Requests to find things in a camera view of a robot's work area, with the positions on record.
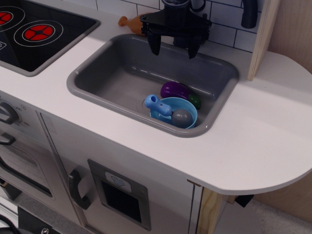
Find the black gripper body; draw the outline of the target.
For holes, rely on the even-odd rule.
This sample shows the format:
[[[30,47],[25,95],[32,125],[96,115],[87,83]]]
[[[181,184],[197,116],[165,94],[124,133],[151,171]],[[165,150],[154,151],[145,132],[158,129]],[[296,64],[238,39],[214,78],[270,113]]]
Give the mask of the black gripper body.
[[[206,14],[201,16],[193,12],[190,0],[164,0],[164,9],[155,13],[146,13],[140,17],[142,32],[174,38],[174,45],[188,45],[189,39],[199,38],[200,45],[208,40],[212,23]]]

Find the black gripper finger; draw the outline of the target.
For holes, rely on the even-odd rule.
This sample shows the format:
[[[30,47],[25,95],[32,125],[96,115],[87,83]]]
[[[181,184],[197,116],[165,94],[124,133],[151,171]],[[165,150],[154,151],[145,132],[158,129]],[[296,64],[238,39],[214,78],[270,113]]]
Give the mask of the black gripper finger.
[[[188,45],[189,59],[192,59],[197,55],[199,48],[200,48],[199,38],[189,39],[189,45]]]
[[[156,56],[159,55],[160,45],[161,45],[161,35],[149,31],[147,34],[148,43],[152,50],[152,53]]]

